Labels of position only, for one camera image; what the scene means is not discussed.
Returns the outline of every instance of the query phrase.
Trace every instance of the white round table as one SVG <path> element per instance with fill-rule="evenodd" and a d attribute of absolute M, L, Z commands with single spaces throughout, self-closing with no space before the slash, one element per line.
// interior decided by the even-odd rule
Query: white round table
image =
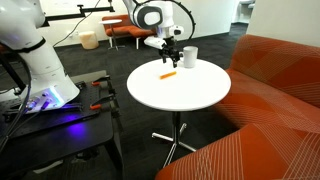
<path fill-rule="evenodd" d="M 115 46 L 111 45 L 111 47 L 109 49 L 116 48 L 118 50 L 118 48 L 125 47 L 125 46 L 118 46 L 117 45 L 116 35 L 114 34 L 114 30 L 113 30 L 113 27 L 112 27 L 113 24 L 117 24 L 117 23 L 120 23 L 120 22 L 122 22 L 121 19 L 109 19 L 109 20 L 104 20 L 104 21 L 100 21 L 99 22 L 100 24 L 110 25 L 110 29 L 111 29 L 111 32 L 112 32 L 112 39 L 114 39 Z"/>
<path fill-rule="evenodd" d="M 162 74 L 172 71 L 176 74 L 160 79 Z M 173 112 L 173 138 L 152 134 L 173 142 L 164 166 L 170 163 L 179 145 L 195 151 L 179 140 L 186 127 L 183 124 L 179 130 L 180 112 L 202 109 L 219 102 L 229 92 L 230 86 L 229 75 L 222 68 L 200 59 L 190 69 L 184 68 L 182 61 L 173 68 L 170 60 L 165 64 L 162 59 L 155 60 L 139 66 L 130 74 L 127 87 L 134 99 L 146 106 Z"/>

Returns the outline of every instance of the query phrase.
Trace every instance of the gray carpet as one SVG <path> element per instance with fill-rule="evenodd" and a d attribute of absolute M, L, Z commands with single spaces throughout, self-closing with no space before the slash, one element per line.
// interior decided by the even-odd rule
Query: gray carpet
<path fill-rule="evenodd" d="M 238 38 L 245 34 L 247 25 L 233 24 L 230 33 L 195 38 L 178 42 L 178 47 L 193 45 L 199 47 L 199 59 L 207 60 L 222 68 L 230 64 L 231 55 Z M 56 48 L 63 66 L 70 76 L 106 70 L 111 75 L 120 104 L 121 121 L 124 132 L 121 134 L 121 146 L 124 161 L 123 178 L 128 180 L 153 179 L 161 169 L 170 150 L 170 144 L 151 138 L 152 132 L 171 134 L 171 113 L 146 107 L 135 101 L 126 88 L 129 74 L 138 66 L 154 59 L 159 59 L 158 51 L 141 43 L 135 49 L 135 39 L 122 38 L 118 44 L 125 45 L 119 51 L 108 50 L 108 41 L 100 42 L 93 50 L 84 50 L 81 45 Z M 11 62 L 17 57 L 6 55 Z M 16 71 L 24 77 L 20 63 L 13 64 Z M 9 76 L 0 68 L 0 90 L 15 86 Z M 212 143 L 236 129 L 224 117 L 208 107 L 181 114 L 182 122 L 188 124 L 181 140 L 195 148 Z M 74 157 L 65 159 L 59 167 L 42 174 L 33 172 L 22 177 L 24 180 L 81 180 L 81 179 L 119 179 L 108 154 L 101 147 L 100 154 L 87 162 L 72 163 Z M 173 160 L 190 152 L 177 149 Z"/>

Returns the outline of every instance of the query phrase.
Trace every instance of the chair leg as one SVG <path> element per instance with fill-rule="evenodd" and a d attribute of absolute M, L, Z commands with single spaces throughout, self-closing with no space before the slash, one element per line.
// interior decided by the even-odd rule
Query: chair leg
<path fill-rule="evenodd" d="M 137 49 L 139 49 L 139 39 L 140 39 L 140 37 L 136 38 Z"/>
<path fill-rule="evenodd" d="M 110 47 L 112 47 L 112 37 L 109 37 Z"/>

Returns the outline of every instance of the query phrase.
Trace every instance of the white bin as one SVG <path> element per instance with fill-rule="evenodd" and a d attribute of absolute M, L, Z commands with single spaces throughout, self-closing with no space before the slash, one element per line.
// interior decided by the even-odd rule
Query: white bin
<path fill-rule="evenodd" d="M 79 33 L 79 37 L 84 49 L 94 49 L 99 46 L 99 42 L 94 31 L 81 32 Z"/>

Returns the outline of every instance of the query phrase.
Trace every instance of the white cup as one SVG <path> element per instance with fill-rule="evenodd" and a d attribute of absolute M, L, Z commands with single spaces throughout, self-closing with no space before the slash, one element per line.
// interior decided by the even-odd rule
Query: white cup
<path fill-rule="evenodd" d="M 196 66 L 198 48 L 195 46 L 186 46 L 183 48 L 183 66 L 193 68 Z"/>

